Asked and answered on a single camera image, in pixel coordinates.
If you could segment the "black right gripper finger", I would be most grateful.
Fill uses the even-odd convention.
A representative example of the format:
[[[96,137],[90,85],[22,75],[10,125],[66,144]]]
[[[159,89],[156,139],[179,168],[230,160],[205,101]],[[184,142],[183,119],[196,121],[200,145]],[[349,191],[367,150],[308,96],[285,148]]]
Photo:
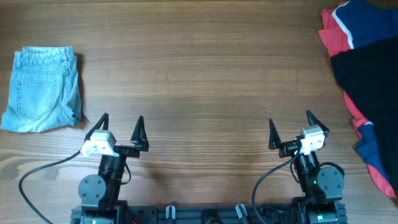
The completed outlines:
[[[306,115],[310,126],[319,125],[324,134],[329,133],[329,129],[321,121],[319,121],[310,110],[306,110]]]
[[[279,134],[277,132],[276,126],[272,120],[272,118],[269,119],[269,149],[274,150],[274,149],[279,149],[282,142],[280,140]]]

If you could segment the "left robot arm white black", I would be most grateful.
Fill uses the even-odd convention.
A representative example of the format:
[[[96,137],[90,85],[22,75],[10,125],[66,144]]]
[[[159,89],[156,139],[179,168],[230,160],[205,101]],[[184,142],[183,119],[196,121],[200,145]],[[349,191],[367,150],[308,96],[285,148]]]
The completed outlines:
[[[74,224],[137,222],[127,202],[119,199],[119,192],[121,186],[128,183],[123,181],[124,172],[131,172],[126,159],[138,158],[141,152],[149,150],[144,117],[138,117],[130,145],[117,145],[108,125],[109,114],[104,113],[86,134],[80,149],[85,157],[99,154],[101,160],[98,173],[87,175],[79,183],[81,205],[72,210],[71,222]]]

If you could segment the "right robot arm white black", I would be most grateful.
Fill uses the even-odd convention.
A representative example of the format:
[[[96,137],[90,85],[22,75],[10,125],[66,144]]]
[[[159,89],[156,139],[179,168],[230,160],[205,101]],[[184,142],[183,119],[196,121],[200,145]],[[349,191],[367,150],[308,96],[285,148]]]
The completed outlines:
[[[292,199],[294,223],[343,224],[348,221],[343,198],[345,172],[333,162],[319,162],[316,151],[325,147],[329,129],[311,111],[306,111],[309,126],[291,141],[282,142],[273,120],[269,120],[269,149],[279,157],[291,157],[290,165],[303,195]]]

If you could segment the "light blue denim shorts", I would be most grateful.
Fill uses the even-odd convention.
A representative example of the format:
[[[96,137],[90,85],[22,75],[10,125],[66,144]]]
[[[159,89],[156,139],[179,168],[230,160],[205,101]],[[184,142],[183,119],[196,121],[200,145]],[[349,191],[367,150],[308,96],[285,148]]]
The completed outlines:
[[[40,133],[81,120],[77,57],[73,47],[23,47],[14,54],[1,129]]]

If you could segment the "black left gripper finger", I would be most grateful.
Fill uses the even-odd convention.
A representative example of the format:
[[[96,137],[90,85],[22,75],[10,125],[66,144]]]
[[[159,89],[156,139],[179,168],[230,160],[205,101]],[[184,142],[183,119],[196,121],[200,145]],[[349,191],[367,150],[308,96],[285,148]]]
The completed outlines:
[[[85,141],[89,140],[91,135],[94,133],[95,130],[108,130],[109,126],[109,114],[104,113],[99,121],[88,131],[85,136]]]
[[[130,142],[140,151],[149,151],[149,141],[145,130],[144,117],[142,115],[140,115],[137,120]]]

